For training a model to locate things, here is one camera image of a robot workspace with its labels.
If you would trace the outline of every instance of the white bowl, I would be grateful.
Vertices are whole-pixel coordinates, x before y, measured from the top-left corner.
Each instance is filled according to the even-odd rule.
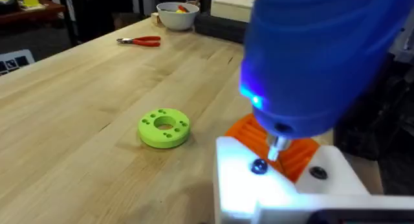
[[[179,9],[179,5],[187,8],[189,13],[175,13]],[[200,8],[188,3],[161,3],[157,5],[158,14],[162,24],[171,30],[186,30],[193,23],[195,16],[199,13]]]

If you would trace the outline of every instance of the pliers handle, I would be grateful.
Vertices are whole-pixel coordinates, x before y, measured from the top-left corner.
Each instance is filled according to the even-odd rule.
[[[126,44],[135,44],[135,45],[141,45],[141,46],[147,46],[147,47],[159,47],[161,43],[159,42],[161,40],[160,36],[144,36],[139,38],[123,38],[123,39],[117,39],[117,42],[119,43],[126,43]]]

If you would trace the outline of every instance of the blue power drill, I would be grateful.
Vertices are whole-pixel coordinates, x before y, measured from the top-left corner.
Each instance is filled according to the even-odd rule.
[[[414,0],[255,0],[240,92],[268,158],[332,128],[375,77]]]

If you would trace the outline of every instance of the orange 3d printed part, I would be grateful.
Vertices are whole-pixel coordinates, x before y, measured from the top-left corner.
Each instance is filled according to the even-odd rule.
[[[267,159],[269,147],[266,143],[266,135],[266,130],[257,123],[253,114],[243,117],[226,132],[226,136],[234,137],[243,143],[295,183],[318,149],[319,144],[312,139],[295,139],[289,149],[281,151],[278,160],[272,162]]]

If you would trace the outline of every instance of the red object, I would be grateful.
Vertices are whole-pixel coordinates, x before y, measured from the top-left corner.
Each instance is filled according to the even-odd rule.
[[[184,7],[184,6],[182,6],[182,5],[179,5],[179,10],[184,11],[185,13],[190,12],[190,11],[188,11],[188,10],[187,10],[187,8],[186,8],[186,7]]]
[[[266,135],[266,130],[257,123],[252,113],[237,121],[226,133],[226,136],[243,143],[271,167],[295,183],[311,161],[319,144],[312,139],[293,140],[290,147],[281,151],[278,160],[273,162],[267,159],[269,147],[266,143]]]
[[[160,36],[144,36],[139,38],[123,38],[123,39],[117,39],[116,41],[118,43],[123,44],[135,44],[135,45],[141,45],[146,47],[159,47],[161,43],[159,42],[161,40]]]
[[[144,36],[133,39],[132,44],[147,47],[159,47],[161,45],[161,43],[159,42],[160,40],[160,36]]]

